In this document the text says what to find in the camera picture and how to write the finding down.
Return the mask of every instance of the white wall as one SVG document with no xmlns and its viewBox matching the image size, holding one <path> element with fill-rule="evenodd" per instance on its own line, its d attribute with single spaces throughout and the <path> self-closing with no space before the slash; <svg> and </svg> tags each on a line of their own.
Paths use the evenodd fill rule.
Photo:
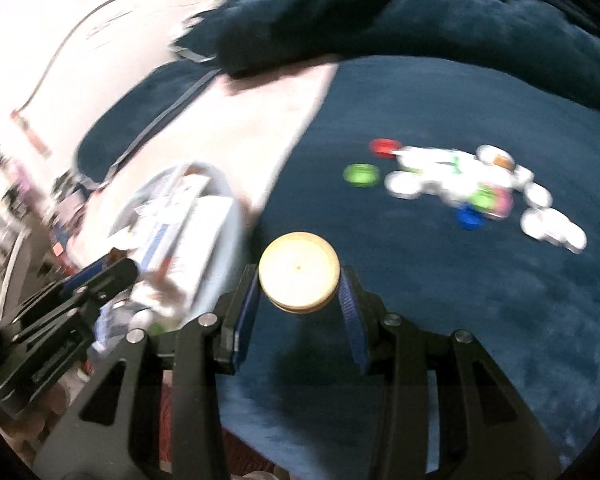
<svg viewBox="0 0 600 480">
<path fill-rule="evenodd" d="M 0 0 L 0 143 L 49 189 L 89 127 L 151 70 L 174 59 L 173 27 L 218 0 L 117 0 L 71 35 L 23 111 L 52 156 L 12 123 L 72 28 L 107 0 Z M 0 196 L 5 190 L 0 185 Z"/>
</svg>

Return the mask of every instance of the dark blue blanket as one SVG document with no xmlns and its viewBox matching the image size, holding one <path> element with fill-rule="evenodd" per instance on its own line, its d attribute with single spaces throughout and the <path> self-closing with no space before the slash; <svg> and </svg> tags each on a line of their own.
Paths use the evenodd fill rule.
<svg viewBox="0 0 600 480">
<path fill-rule="evenodd" d="M 435 197 L 351 187 L 342 171 L 378 164 L 376 137 L 507 150 L 589 237 L 580 255 L 524 235 L 512 216 L 466 232 Z M 262 216 L 264 244 L 314 232 L 366 290 L 420 327 L 475 333 L 520 390 L 562 462 L 600 424 L 600 113 L 493 70 L 440 59 L 343 62 Z M 342 316 L 293 316 L 264 302 L 240 373 L 219 378 L 224 425 L 302 479 L 363 479 L 381 385 L 360 378 Z"/>
<path fill-rule="evenodd" d="M 90 189 L 110 167 L 120 170 L 142 146 L 173 121 L 213 80 L 213 67 L 181 59 L 162 65 L 116 102 L 84 136 L 74 173 Z"/>
<path fill-rule="evenodd" d="M 429 56 L 495 68 L 600 109 L 600 21 L 579 0 L 235 0 L 218 65 L 231 75 L 318 54 Z M 197 32 L 190 33 L 194 40 Z"/>
</svg>

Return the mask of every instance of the black cable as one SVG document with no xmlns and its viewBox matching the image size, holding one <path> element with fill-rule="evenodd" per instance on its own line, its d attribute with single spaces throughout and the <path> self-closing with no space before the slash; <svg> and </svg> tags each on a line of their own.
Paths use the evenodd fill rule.
<svg viewBox="0 0 600 480">
<path fill-rule="evenodd" d="M 91 16 L 93 16 L 96 12 L 98 12 L 100 9 L 108 6 L 109 4 L 112 4 L 113 2 L 116 2 L 118 0 L 107 0 L 106 2 L 100 4 L 99 6 L 95 7 L 95 9 L 91 10 L 87 15 L 85 15 L 78 23 L 76 23 L 74 25 L 74 27 L 69 31 L 69 33 L 64 37 L 64 40 L 62 40 L 62 42 L 60 43 L 60 45 L 58 46 L 58 48 L 56 49 L 56 51 L 54 52 L 53 56 L 51 57 L 51 60 L 49 60 L 49 63 L 47 63 L 45 71 L 42 73 L 42 76 L 40 76 L 40 80 L 38 81 L 38 84 L 36 85 L 36 87 L 33 89 L 33 92 L 31 93 L 31 95 L 29 96 L 29 98 L 25 101 L 25 103 L 18 108 L 18 112 L 22 113 L 24 111 L 24 109 L 29 106 L 31 104 L 31 101 L 33 101 L 33 98 L 36 96 L 36 94 L 38 93 L 38 90 L 40 90 L 40 87 L 42 86 L 42 83 L 44 82 L 44 80 L 46 79 L 46 76 L 48 75 L 49 71 L 51 70 L 51 67 L 53 66 L 53 64 L 56 62 L 56 59 L 58 58 L 58 55 L 60 54 L 60 51 L 64 48 L 64 46 L 66 45 L 67 41 L 69 41 L 69 39 L 72 37 L 72 35 L 74 34 L 74 32 L 76 30 L 78 30 L 78 28 Z"/>
</svg>

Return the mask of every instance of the white bottle cap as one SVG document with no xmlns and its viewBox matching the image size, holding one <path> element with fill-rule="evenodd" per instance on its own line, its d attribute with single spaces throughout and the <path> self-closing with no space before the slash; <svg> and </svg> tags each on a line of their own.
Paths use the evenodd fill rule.
<svg viewBox="0 0 600 480">
<path fill-rule="evenodd" d="M 562 245 L 567 237 L 567 229 L 571 221 L 555 209 L 542 211 L 542 224 L 544 224 L 545 240 L 553 245 Z"/>
<path fill-rule="evenodd" d="M 531 170 L 518 165 L 513 172 L 513 187 L 522 192 L 527 184 L 533 182 L 534 177 L 535 175 Z"/>
<path fill-rule="evenodd" d="M 394 171 L 384 178 L 387 191 L 396 198 L 417 198 L 422 194 L 422 179 L 409 171 Z"/>
<path fill-rule="evenodd" d="M 437 162 L 430 163 L 422 172 L 422 190 L 429 195 L 440 193 L 443 180 L 451 174 L 453 168 Z"/>
<path fill-rule="evenodd" d="M 573 222 L 567 226 L 564 246 L 575 254 L 580 254 L 587 246 L 587 235 Z"/>
<path fill-rule="evenodd" d="M 513 176 L 509 170 L 500 166 L 485 166 L 482 182 L 490 187 L 511 189 L 513 187 Z"/>
<path fill-rule="evenodd" d="M 515 167 L 513 157 L 509 155 L 509 153 L 500 148 L 496 148 L 495 146 L 490 146 L 488 144 L 478 146 L 478 149 L 475 150 L 475 155 L 481 162 L 499 166 L 507 171 L 512 171 Z"/>
<path fill-rule="evenodd" d="M 448 176 L 442 183 L 440 198 L 451 207 L 457 207 L 469 201 L 478 190 L 479 180 L 469 173 Z"/>
<path fill-rule="evenodd" d="M 534 209 L 548 209 L 554 201 L 551 193 L 535 182 L 526 184 L 524 193 L 526 203 Z"/>
<path fill-rule="evenodd" d="M 426 148 L 405 146 L 396 155 L 398 164 L 407 171 L 421 173 L 431 163 L 430 154 Z"/>
<path fill-rule="evenodd" d="M 535 240 L 544 240 L 545 232 L 541 212 L 537 209 L 527 209 L 520 217 L 522 232 Z"/>
</svg>

